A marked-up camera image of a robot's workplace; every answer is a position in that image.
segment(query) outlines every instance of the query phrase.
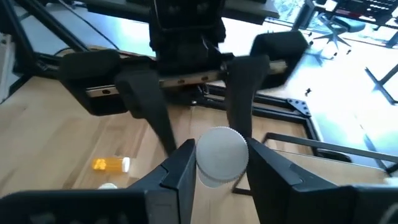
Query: cable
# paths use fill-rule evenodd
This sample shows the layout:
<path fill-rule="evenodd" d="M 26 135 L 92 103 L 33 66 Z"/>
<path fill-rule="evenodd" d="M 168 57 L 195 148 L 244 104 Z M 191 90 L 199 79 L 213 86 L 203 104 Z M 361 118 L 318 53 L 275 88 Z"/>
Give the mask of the cable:
<path fill-rule="evenodd" d="M 81 19 L 83 22 L 85 22 L 88 26 L 90 26 L 93 30 L 95 30 L 95 32 L 97 32 L 99 35 L 101 35 L 102 37 L 104 37 L 115 49 L 120 50 L 118 46 L 116 46 L 116 44 L 114 44 L 114 42 L 112 42 L 112 40 L 110 40 L 109 38 L 107 38 L 101 31 L 99 31 L 97 28 L 95 28 L 91 23 L 89 23 L 85 18 L 81 17 L 79 14 L 77 14 L 70 6 L 68 6 L 67 3 L 65 3 L 63 0 L 57 0 L 61 5 L 63 5 L 66 9 L 68 9 L 68 11 L 70 11 L 71 13 L 73 13 L 75 16 L 77 16 L 79 19 Z"/>

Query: wooden table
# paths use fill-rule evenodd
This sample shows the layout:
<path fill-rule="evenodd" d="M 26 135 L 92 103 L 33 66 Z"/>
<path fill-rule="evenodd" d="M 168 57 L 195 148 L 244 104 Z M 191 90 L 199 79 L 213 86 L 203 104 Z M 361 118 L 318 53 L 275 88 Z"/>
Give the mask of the wooden table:
<path fill-rule="evenodd" d="M 208 128 L 226 126 L 225 111 L 170 107 L 177 144 Z M 129 113 L 95 117 L 58 81 L 32 78 L 0 105 L 0 195 L 26 189 L 97 189 L 105 182 L 126 187 L 165 159 L 155 133 Z M 266 132 L 305 137 L 298 124 L 253 119 L 253 135 Z M 382 170 L 318 159 L 311 150 L 279 142 L 270 145 L 298 165 L 337 184 L 381 183 Z M 94 157 L 132 158 L 128 174 L 91 170 Z M 230 193 L 232 183 L 208 189 L 197 181 L 192 223 L 258 223 L 251 197 Z M 246 179 L 239 185 L 248 188 Z"/>

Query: white bottle cap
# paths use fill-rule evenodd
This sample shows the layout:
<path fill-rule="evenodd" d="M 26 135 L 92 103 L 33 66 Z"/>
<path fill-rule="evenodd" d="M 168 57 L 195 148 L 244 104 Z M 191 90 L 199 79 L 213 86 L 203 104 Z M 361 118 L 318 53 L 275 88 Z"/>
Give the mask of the white bottle cap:
<path fill-rule="evenodd" d="M 112 183 L 105 183 L 98 187 L 98 189 L 117 189 L 118 187 Z"/>
<path fill-rule="evenodd" d="M 200 136 L 196 158 L 200 181 L 215 188 L 243 174 L 249 161 L 248 145 L 231 128 L 211 128 Z"/>
<path fill-rule="evenodd" d="M 122 172 L 129 172 L 130 169 L 130 158 L 124 157 L 122 160 Z"/>

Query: orange pill bottle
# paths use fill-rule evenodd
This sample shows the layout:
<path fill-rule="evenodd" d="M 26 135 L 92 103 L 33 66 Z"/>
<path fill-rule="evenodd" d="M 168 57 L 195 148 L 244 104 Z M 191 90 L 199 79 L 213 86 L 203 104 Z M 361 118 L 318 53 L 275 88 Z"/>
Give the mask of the orange pill bottle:
<path fill-rule="evenodd" d="M 92 168 L 111 172 L 129 172 L 130 158 L 109 157 L 93 159 Z"/>

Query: office chair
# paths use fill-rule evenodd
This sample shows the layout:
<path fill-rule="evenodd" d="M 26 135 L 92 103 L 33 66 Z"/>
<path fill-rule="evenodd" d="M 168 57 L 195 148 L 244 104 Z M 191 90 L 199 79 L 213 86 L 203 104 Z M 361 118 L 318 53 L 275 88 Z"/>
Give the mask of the office chair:
<path fill-rule="evenodd" d="M 331 14 L 325 14 L 324 12 L 319 13 L 317 16 L 317 19 L 319 19 L 330 31 L 331 34 L 323 35 L 320 37 L 316 37 L 313 40 L 316 39 L 328 39 L 328 43 L 330 41 L 333 41 L 336 45 L 336 48 L 338 50 L 338 42 L 341 42 L 348 47 L 351 47 L 350 44 L 348 44 L 345 40 L 343 40 L 341 37 L 339 37 L 340 34 L 344 34 L 345 32 L 359 32 L 365 29 L 366 23 L 361 22 L 361 21 L 356 21 L 353 19 L 347 19 L 344 17 L 340 16 L 334 16 L 336 10 L 338 10 L 340 7 L 340 2 L 336 5 L 334 10 L 331 12 Z"/>

